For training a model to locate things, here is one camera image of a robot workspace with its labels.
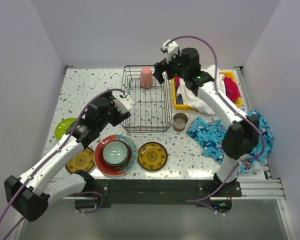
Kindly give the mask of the pink cup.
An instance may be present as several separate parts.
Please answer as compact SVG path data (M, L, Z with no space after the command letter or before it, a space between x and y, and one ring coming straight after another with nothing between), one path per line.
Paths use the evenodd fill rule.
M151 88L153 85L152 69L150 67L143 67L140 73L140 86L145 89Z

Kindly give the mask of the wire dish rack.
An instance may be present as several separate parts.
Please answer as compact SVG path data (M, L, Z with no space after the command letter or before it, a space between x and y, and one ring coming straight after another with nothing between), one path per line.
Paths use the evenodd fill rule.
M172 126L171 86L167 75L162 74L163 83L153 77L150 88L141 84L142 68L152 65L126 65L123 68L121 87L134 101L131 117L122 123L128 133L164 133Z

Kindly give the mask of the metal cup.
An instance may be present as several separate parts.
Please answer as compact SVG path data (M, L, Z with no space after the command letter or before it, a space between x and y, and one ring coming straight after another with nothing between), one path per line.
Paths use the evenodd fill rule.
M176 132L182 132L188 123L188 117L182 112L176 113L172 118L172 127Z

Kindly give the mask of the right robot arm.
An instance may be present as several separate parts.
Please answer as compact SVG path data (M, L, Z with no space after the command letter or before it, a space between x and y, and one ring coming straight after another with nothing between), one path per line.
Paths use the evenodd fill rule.
M214 64L213 74L203 71L200 55L195 48L180 49L174 43L160 50L166 57L154 64L153 76L158 82L164 82L163 73L169 80L179 77L189 91L213 110L226 128L221 143L224 157L212 185L213 192L223 197L231 190L230 184L237 179L241 162L258 145L259 119L247 115L227 98L218 86L218 65Z

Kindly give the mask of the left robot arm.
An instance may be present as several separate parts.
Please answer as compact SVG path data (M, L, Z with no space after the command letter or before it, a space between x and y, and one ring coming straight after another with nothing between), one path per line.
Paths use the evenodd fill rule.
M29 222L41 217L52 197L46 187L53 177L96 140L108 124L115 127L128 119L134 104L130 95L121 93L116 98L111 89L95 96L46 156L19 177L11 175L4 181L8 204Z

